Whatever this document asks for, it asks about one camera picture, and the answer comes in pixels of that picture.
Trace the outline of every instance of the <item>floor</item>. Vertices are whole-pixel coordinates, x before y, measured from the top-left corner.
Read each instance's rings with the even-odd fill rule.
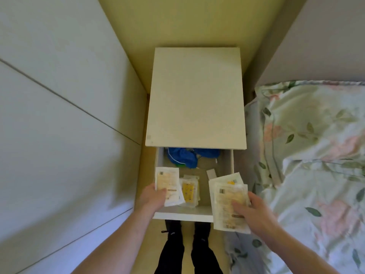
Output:
[[[146,123],[144,127],[144,135],[146,135]],[[142,145],[137,198],[142,189],[153,182],[155,154],[156,149],[154,147],[146,147],[144,144]],[[165,221],[153,219],[148,226],[142,246],[132,269],[132,274],[151,274],[155,271],[160,253],[167,240],[167,234],[161,233],[162,230],[166,230]],[[194,222],[183,221],[182,234],[185,246],[184,258],[182,260],[182,274],[191,274],[194,273],[194,266],[190,257],[194,235]],[[223,232],[212,229],[209,236],[209,246],[215,253],[223,273],[228,274],[229,261],[224,250]]]

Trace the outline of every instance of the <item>open drawer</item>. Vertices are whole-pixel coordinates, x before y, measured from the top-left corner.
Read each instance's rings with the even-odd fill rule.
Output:
[[[166,155],[164,147],[156,148],[155,167],[166,166],[176,167],[170,162]],[[198,167],[190,169],[187,167],[180,168],[180,177],[184,175],[197,175],[200,187],[199,205],[194,208],[171,206],[163,207],[154,215],[154,219],[170,219],[184,221],[213,222],[212,205],[209,194],[207,170],[215,169],[217,177],[234,173],[233,169],[233,150],[221,150],[220,156],[216,159],[202,157],[198,160]]]

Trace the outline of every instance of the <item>fingers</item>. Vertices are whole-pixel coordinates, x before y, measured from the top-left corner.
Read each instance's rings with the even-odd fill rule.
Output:
[[[264,204],[263,200],[260,197],[258,197],[256,194],[254,194],[253,192],[249,191],[248,195],[249,195],[249,198],[250,198],[250,201],[251,201],[251,204],[252,204],[253,208],[257,209],[257,208],[261,207]]]
[[[232,201],[232,206],[233,206],[233,209],[235,210],[235,212],[239,213],[240,215],[242,215],[244,217],[246,217],[253,210],[252,208],[244,206],[235,200]]]

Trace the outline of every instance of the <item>right hand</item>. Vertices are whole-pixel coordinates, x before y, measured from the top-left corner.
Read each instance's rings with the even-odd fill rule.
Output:
[[[258,235],[267,245],[271,245],[278,233],[284,230],[274,213],[260,197],[250,191],[248,195],[252,204],[251,207],[232,201],[233,209],[244,216],[254,234]]]

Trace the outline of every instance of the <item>drawer front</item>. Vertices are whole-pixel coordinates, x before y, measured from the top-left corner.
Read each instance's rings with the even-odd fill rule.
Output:
[[[146,146],[246,149],[239,48],[156,48]]]
[[[166,166],[174,167],[165,154],[163,147],[156,148],[155,167]],[[213,222],[212,206],[209,194],[208,176],[206,170],[214,168],[217,176],[224,176],[234,173],[233,150],[221,150],[221,155],[215,159],[201,158],[198,168],[180,168],[180,177],[184,174],[198,175],[200,198],[199,205],[195,208],[171,206],[163,207],[154,215],[154,219],[169,219],[182,221]]]

